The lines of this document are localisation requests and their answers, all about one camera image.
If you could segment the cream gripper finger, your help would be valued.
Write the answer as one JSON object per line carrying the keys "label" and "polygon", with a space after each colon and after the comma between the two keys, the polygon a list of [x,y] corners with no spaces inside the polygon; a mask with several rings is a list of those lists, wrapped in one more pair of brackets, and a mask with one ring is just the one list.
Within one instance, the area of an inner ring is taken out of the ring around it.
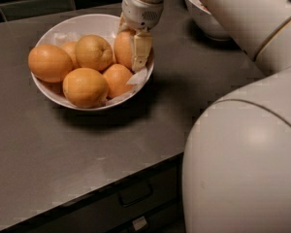
{"label": "cream gripper finger", "polygon": [[133,36],[132,70],[137,73],[146,66],[152,49],[152,35],[146,30],[137,30]]}
{"label": "cream gripper finger", "polygon": [[119,18],[118,33],[124,31],[134,32],[135,29],[126,21],[124,14],[121,14]]}

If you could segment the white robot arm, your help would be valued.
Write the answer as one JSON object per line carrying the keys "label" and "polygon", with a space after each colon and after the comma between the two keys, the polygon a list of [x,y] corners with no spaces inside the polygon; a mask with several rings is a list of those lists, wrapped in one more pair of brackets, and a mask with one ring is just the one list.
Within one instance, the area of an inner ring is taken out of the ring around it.
{"label": "white robot arm", "polygon": [[186,233],[291,233],[291,0],[200,0],[265,79],[210,105],[182,164]]}

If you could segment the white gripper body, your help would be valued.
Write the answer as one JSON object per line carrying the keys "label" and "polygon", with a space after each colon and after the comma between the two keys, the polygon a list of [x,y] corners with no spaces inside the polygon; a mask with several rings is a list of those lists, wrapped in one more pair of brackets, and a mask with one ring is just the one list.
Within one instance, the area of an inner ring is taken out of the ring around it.
{"label": "white gripper body", "polygon": [[164,0],[122,0],[121,8],[124,20],[130,28],[149,30],[159,21]]}

